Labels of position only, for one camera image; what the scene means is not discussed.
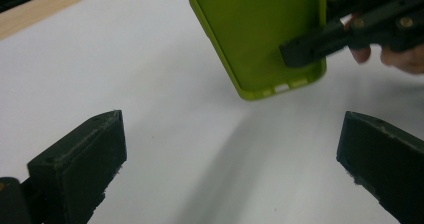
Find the white table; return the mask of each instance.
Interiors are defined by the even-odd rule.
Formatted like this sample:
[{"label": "white table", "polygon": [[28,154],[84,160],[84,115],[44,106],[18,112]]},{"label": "white table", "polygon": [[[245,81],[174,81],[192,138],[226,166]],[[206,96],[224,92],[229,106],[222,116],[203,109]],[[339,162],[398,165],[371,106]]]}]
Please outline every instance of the white table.
[{"label": "white table", "polygon": [[424,138],[424,79],[328,59],[314,85],[238,97],[187,0],[84,0],[0,41],[0,176],[121,109],[128,161],[90,223],[398,223],[336,161],[345,111]]}]

